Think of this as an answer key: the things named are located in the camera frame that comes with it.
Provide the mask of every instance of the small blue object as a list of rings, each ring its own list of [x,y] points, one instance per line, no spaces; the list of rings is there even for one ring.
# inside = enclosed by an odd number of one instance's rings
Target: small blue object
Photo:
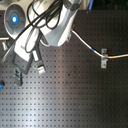
[[[92,48],[91,50],[92,50],[93,52],[95,52],[95,50],[94,50],[93,48]]]
[[[89,8],[88,8],[89,11],[92,10],[93,3],[94,3],[94,0],[90,0],[90,4],[89,4]]]
[[[0,84],[0,89],[3,88],[4,85]]]

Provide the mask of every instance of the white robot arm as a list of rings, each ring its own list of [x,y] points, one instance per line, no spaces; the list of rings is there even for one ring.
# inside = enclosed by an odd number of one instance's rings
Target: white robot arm
[[[53,8],[53,3],[60,12],[48,24],[39,27],[47,22],[47,15],[43,17],[42,14]],[[27,51],[32,51],[40,32],[47,44],[61,46],[69,36],[80,3],[81,0],[21,0],[12,3],[5,12],[4,23],[8,34],[16,40],[15,52],[24,60],[29,61],[30,53]]]

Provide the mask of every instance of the white cable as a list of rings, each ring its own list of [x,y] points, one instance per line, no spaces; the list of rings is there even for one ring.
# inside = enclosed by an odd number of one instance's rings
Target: white cable
[[[103,56],[102,54],[100,54],[99,52],[97,52],[93,48],[91,48],[91,46],[89,46],[75,31],[72,30],[72,32],[81,40],[81,42],[83,42],[89,49],[91,49],[94,53],[96,53],[100,57],[104,57],[104,58],[108,58],[108,59],[128,57],[128,54],[118,55],[118,56],[108,56],[108,57]]]
[[[100,54],[99,52],[95,51],[91,46],[89,46],[75,31],[72,30],[72,32],[81,40],[81,42],[83,44],[85,44],[90,50],[92,50],[93,52],[95,52],[98,56],[100,57],[104,57],[102,54]]]
[[[45,46],[45,47],[50,47],[50,45],[45,44],[42,40],[40,42]]]
[[[9,40],[9,37],[0,38],[0,40]]]

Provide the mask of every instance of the metal bracket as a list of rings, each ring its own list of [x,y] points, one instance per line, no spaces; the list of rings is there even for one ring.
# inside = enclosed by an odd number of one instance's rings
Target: metal bracket
[[[14,68],[14,77],[15,77],[15,82],[16,85],[22,86],[22,72],[20,71],[19,68]]]
[[[107,49],[101,49],[101,54],[104,56],[104,57],[101,58],[101,68],[106,69],[107,68],[107,61],[108,61],[108,59],[107,59],[107,56],[108,56]]]
[[[40,49],[38,46],[35,47],[34,51],[33,51],[33,56],[35,59],[35,63],[37,65],[37,69],[39,72],[39,75],[42,75],[43,73],[46,72],[45,66],[44,66],[44,62],[41,58],[41,53],[40,53]]]

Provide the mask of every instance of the blue light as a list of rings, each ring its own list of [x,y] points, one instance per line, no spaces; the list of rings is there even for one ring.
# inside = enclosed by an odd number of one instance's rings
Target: blue light
[[[16,16],[13,16],[13,17],[12,17],[12,22],[13,22],[13,23],[16,23],[16,22],[17,22],[17,17],[16,17]]]

